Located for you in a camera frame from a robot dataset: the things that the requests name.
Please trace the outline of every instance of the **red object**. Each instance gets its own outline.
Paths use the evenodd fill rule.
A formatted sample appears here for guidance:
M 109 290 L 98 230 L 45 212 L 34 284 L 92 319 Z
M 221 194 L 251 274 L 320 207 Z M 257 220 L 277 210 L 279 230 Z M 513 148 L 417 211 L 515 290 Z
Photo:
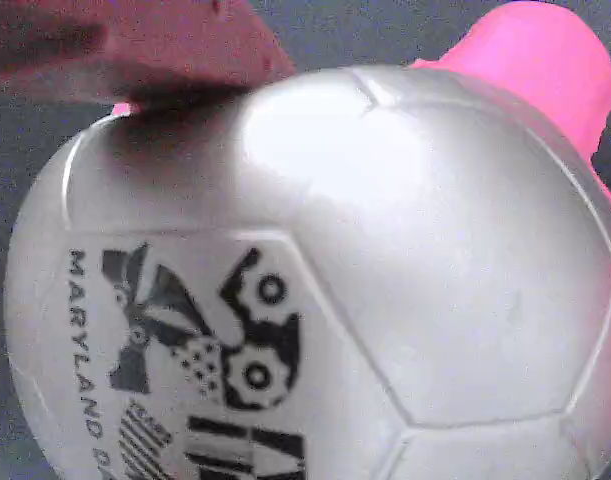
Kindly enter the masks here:
M 245 0 L 0 0 L 0 90 L 148 103 L 294 73 Z

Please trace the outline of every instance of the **white soccer ball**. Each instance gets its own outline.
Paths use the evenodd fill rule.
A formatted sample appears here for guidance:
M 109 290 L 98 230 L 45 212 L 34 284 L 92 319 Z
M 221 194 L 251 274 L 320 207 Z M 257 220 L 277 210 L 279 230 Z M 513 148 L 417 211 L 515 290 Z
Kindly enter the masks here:
M 537 112 L 308 74 L 65 145 L 9 254 L 65 479 L 586 480 L 611 459 L 611 207 Z

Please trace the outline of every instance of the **printed logo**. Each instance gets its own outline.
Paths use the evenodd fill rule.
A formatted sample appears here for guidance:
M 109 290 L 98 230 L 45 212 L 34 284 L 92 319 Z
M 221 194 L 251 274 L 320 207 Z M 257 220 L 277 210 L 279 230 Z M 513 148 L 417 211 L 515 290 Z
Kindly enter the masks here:
M 157 265 L 149 292 L 139 298 L 143 265 L 149 250 L 105 250 L 102 272 L 116 293 L 129 328 L 128 339 L 109 373 L 113 389 L 149 394 L 145 351 L 152 340 L 168 348 L 197 394 L 234 410 L 264 410 L 281 403 L 298 374 L 301 314 L 280 272 L 267 270 L 263 253 L 251 248 L 233 267 L 217 296 L 239 323 L 243 341 L 221 342 L 183 281 Z M 175 312 L 181 324 L 164 320 Z
M 190 417 L 185 456 L 201 480 L 305 480 L 299 435 Z

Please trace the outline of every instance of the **gray background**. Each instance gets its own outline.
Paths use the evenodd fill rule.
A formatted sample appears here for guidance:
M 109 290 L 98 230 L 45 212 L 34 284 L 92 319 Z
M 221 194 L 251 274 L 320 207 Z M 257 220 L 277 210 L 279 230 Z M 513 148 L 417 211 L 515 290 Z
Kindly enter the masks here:
M 300 70 L 434 59 L 504 1 L 259 0 Z M 559 1 L 611 51 L 611 0 Z M 0 479 L 54 480 L 15 397 L 5 358 L 2 292 L 9 236 L 36 173 L 69 137 L 108 113 L 98 106 L 33 104 L 0 97 Z M 595 165 L 611 188 L 611 118 Z

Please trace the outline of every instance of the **gear graphic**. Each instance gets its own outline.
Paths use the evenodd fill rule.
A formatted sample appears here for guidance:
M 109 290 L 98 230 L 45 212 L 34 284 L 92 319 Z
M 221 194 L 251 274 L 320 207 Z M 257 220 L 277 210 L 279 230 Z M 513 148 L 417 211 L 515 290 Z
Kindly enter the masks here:
M 294 313 L 287 281 L 264 269 L 245 272 L 240 300 L 251 310 L 252 320 L 284 325 Z
M 275 405 L 288 392 L 288 377 L 289 368 L 273 348 L 245 346 L 229 358 L 229 386 L 248 405 Z

